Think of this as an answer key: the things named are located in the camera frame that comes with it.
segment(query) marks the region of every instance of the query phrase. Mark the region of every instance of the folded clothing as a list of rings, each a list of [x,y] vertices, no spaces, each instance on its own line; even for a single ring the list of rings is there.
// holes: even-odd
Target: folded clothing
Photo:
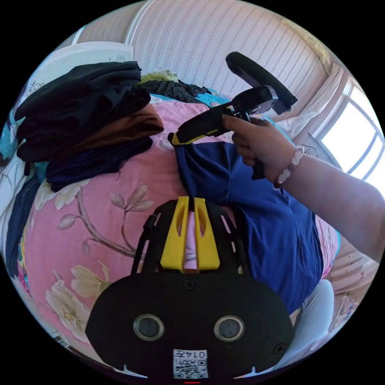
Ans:
[[[6,268],[11,278],[18,276],[18,246],[39,186],[35,174],[16,195],[9,219],[5,250]]]
[[[151,146],[152,139],[146,137],[85,150],[65,160],[52,160],[46,169],[47,182],[51,183],[51,190],[56,193],[69,184],[118,172],[124,161],[149,150]]]
[[[79,144],[66,148],[56,156],[65,157],[83,150],[124,143],[133,139],[159,134],[163,129],[163,122],[155,108],[153,105],[147,104],[140,111],[105,125]]]
[[[188,194],[233,210],[251,273],[279,294],[293,313],[322,275],[314,213],[286,191],[275,191],[267,179],[252,180],[253,170],[243,164],[234,144],[174,148]]]
[[[193,84],[185,84],[182,81],[150,80],[136,85],[136,88],[143,88],[149,93],[167,96],[185,103],[203,103],[195,97],[202,93],[210,93],[207,88],[198,87]]]
[[[109,123],[142,110],[149,93],[133,89],[140,81],[137,62],[81,65],[45,84],[18,107],[25,117],[17,131],[18,156],[28,163],[50,161]]]

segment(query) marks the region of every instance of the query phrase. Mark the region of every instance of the white bead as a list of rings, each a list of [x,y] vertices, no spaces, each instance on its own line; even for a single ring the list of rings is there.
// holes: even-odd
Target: white bead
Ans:
[[[282,172],[282,175],[284,176],[285,180],[290,176],[290,170],[288,169],[285,169],[283,172]]]

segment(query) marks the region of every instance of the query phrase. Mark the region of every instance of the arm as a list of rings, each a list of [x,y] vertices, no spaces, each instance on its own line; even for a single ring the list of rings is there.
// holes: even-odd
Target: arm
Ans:
[[[266,178],[274,183],[296,148],[275,126],[252,123],[224,117],[225,127],[234,131],[233,142],[243,162],[252,166],[255,158],[260,159]],[[385,248],[385,200],[375,187],[308,155],[282,187],[359,251],[380,261]]]
[[[308,155],[282,187],[355,248],[380,262],[385,249],[385,200],[375,187]]]

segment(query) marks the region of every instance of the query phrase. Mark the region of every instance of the blue shirt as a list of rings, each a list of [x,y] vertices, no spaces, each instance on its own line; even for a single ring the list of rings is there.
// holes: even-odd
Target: blue shirt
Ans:
[[[323,260],[315,215],[267,179],[252,180],[234,144],[175,146],[182,183],[191,197],[229,206],[254,278],[298,309],[321,279]]]

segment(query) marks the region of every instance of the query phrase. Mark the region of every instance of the label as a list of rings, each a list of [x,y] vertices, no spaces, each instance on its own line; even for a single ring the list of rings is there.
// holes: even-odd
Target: label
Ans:
[[[208,378],[207,350],[173,351],[174,378],[197,379]]]

